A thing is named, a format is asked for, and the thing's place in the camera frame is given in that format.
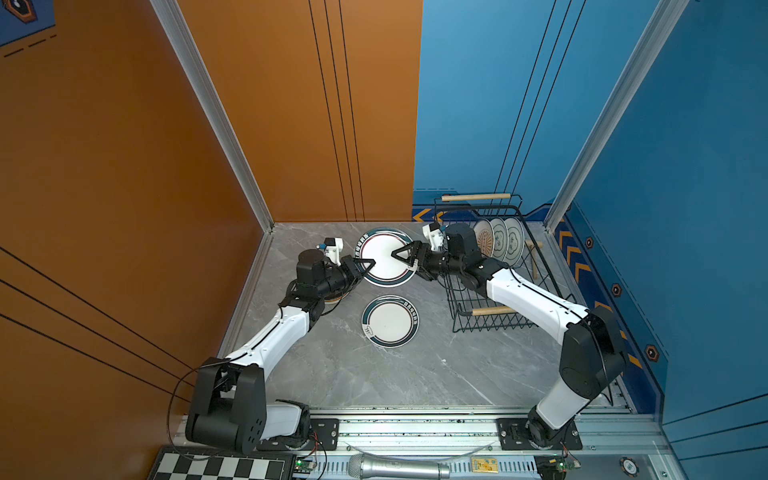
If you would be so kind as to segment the black wire dish rack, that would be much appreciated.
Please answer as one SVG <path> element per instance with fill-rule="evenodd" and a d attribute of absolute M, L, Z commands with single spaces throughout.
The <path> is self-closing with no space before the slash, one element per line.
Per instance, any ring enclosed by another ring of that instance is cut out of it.
<path fill-rule="evenodd" d="M 522 200 L 510 193 L 442 194 L 433 202 L 433 220 L 445 235 L 443 251 L 462 261 L 462 271 L 443 276 L 452 331 L 469 333 L 540 326 L 560 337 L 587 316 L 587 309 L 563 291 L 521 213 Z M 515 266 L 484 256 L 478 249 L 474 225 L 478 220 L 517 218 L 526 241 Z"/>

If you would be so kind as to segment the black plate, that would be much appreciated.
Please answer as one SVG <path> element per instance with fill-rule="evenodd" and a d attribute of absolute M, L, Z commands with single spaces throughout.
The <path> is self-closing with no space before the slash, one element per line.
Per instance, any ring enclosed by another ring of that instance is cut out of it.
<path fill-rule="evenodd" d="M 324 299 L 324 302 L 325 302 L 326 304 L 336 304 L 336 303 L 338 303 L 340 300 L 342 300 L 342 299 L 343 299 L 345 296 L 346 296 L 346 293 L 342 292 L 342 293 L 336 294 L 336 295 L 334 295 L 334 296 L 331 296 L 331 297 L 327 297 L 327 298 L 325 298 L 325 299 Z"/>

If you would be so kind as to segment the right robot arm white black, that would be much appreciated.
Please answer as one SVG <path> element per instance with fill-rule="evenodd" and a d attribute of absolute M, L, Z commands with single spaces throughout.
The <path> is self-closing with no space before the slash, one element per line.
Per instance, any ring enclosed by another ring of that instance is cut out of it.
<path fill-rule="evenodd" d="M 457 277 L 464 287 L 511 308 L 561 346 L 559 378 L 529 412 L 526 429 L 537 448 L 558 446 L 567 427 L 629 365 L 614 314 L 572 303 L 526 280 L 507 263 L 484 255 L 467 224 L 448 226 L 433 241 L 413 241 L 390 256 L 425 280 Z"/>

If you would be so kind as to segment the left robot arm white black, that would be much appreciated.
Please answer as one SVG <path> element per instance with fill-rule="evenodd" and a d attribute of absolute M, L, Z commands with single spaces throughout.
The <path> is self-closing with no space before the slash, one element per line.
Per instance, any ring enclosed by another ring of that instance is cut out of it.
<path fill-rule="evenodd" d="M 296 277 L 267 325 L 239 349 L 194 370 L 185 438 L 241 454 L 271 441 L 290 449 L 304 446 L 310 438 L 309 407 L 288 400 L 269 403 L 266 381 L 325 313 L 326 300 L 350 293 L 375 265 L 374 259 L 340 256 L 330 246 L 301 252 Z"/>

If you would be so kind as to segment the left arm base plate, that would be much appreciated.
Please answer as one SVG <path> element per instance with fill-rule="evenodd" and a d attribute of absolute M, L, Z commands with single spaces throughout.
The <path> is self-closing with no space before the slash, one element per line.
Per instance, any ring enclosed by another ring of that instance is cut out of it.
<path fill-rule="evenodd" d="M 310 451 L 320 443 L 321 452 L 335 451 L 339 440 L 340 420 L 338 418 L 311 417 L 307 423 L 300 425 L 298 431 L 291 436 L 273 437 L 262 440 L 258 451 Z"/>

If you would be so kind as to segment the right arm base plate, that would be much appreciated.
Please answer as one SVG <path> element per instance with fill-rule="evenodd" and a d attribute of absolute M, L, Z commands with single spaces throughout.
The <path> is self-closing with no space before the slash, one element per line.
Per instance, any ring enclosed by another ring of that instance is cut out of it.
<path fill-rule="evenodd" d="M 580 433 L 573 420 L 553 430 L 539 420 L 499 418 L 496 427 L 501 448 L 505 451 L 583 449 Z"/>

